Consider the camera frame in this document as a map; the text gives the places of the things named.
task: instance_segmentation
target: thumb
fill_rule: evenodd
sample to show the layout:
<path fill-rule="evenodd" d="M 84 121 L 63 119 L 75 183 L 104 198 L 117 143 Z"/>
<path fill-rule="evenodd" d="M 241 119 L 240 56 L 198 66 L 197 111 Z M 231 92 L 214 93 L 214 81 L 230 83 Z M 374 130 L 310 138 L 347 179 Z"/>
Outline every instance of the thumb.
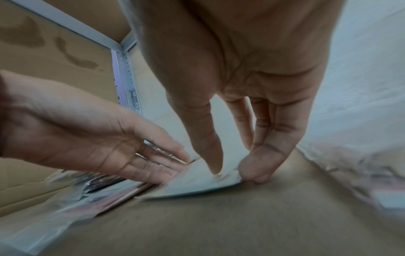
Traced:
<path fill-rule="evenodd" d="M 169 94 L 167 100 L 186 128 L 194 150 L 205 160 L 213 174 L 219 173 L 224 153 L 214 129 L 210 101 L 183 103 Z"/>

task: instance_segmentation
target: metal shelf frame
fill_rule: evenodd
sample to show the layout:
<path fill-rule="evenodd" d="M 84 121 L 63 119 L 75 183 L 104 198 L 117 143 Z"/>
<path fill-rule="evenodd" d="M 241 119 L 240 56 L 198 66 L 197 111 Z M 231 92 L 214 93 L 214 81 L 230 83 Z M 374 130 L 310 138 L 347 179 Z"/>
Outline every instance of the metal shelf frame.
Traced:
<path fill-rule="evenodd" d="M 136 44 L 133 31 L 119 43 L 42 0 L 8 1 L 111 49 L 112 66 L 119 104 L 142 115 L 133 69 L 128 54 L 128 51 Z"/>

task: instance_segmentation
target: brown stain on cardboard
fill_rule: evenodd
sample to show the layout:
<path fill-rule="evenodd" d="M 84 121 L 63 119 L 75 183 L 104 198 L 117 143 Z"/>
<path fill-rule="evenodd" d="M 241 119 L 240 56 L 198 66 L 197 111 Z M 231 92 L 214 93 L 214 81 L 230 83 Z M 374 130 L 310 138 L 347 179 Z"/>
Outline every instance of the brown stain on cardboard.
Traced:
<path fill-rule="evenodd" d="M 55 37 L 54 41 L 56 48 L 58 48 L 58 50 L 65 55 L 65 58 L 68 60 L 68 62 L 72 63 L 73 65 L 88 69 L 95 69 L 98 67 L 98 64 L 91 60 L 79 59 L 68 53 L 66 50 L 67 42 L 62 37 Z"/>
<path fill-rule="evenodd" d="M 28 48 L 43 47 L 45 40 L 34 19 L 26 16 L 16 27 L 0 27 L 0 41 Z"/>

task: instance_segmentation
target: finger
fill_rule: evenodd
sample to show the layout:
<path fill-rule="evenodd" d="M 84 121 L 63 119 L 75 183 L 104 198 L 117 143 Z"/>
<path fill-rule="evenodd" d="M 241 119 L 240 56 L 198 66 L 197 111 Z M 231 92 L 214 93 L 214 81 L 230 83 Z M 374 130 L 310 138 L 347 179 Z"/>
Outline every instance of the finger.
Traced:
<path fill-rule="evenodd" d="M 276 107 L 272 129 L 263 145 L 251 151 L 239 165 L 242 179 L 261 182 L 265 174 L 274 173 L 302 139 L 311 105 L 312 100 L 304 100 Z"/>
<path fill-rule="evenodd" d="M 184 146 L 175 141 L 166 130 L 136 113 L 132 113 L 132 116 L 135 117 L 131 124 L 135 135 L 186 163 L 190 161 L 190 155 L 184 150 Z"/>
<path fill-rule="evenodd" d="M 210 102 L 183 105 L 169 95 L 167 100 L 186 128 L 194 150 L 207 162 L 213 174 L 219 173 L 224 153 L 214 129 Z"/>
<path fill-rule="evenodd" d="M 247 150 L 250 150 L 253 144 L 253 124 L 252 112 L 247 99 L 244 97 L 235 101 L 225 100 L 225 103 L 232 113 L 243 145 Z"/>
<path fill-rule="evenodd" d="M 154 172 L 141 169 L 131 164 L 127 164 L 116 174 L 119 177 L 151 184 L 162 184 L 168 182 L 172 176 L 166 172 Z"/>
<path fill-rule="evenodd" d="M 140 147 L 138 153 L 155 163 L 161 164 L 176 171 L 182 171 L 185 168 L 185 165 L 176 159 L 173 159 L 146 144 L 143 144 Z"/>
<path fill-rule="evenodd" d="M 152 161 L 143 159 L 142 157 L 135 157 L 131 163 L 133 167 L 143 169 L 143 170 L 148 170 L 151 172 L 164 172 L 169 174 L 171 177 L 174 177 L 176 174 L 178 174 L 178 171 L 173 170 L 171 168 L 168 168 L 166 166 L 156 164 Z"/>
<path fill-rule="evenodd" d="M 269 102 L 262 98 L 250 98 L 253 113 L 256 116 L 256 127 L 253 136 L 253 145 L 251 151 L 261 146 L 271 129 L 271 118 L 269 113 Z"/>

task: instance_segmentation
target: brown cardboard box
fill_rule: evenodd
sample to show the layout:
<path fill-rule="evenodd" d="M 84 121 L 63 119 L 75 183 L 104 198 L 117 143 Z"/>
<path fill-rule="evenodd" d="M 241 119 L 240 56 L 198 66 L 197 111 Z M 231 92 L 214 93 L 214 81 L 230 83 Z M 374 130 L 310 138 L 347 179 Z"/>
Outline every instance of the brown cardboard box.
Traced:
<path fill-rule="evenodd" d="M 76 86 L 118 102 L 111 51 L 0 0 L 0 69 Z M 0 216 L 43 202 L 63 185 L 43 180 L 54 169 L 0 159 Z"/>

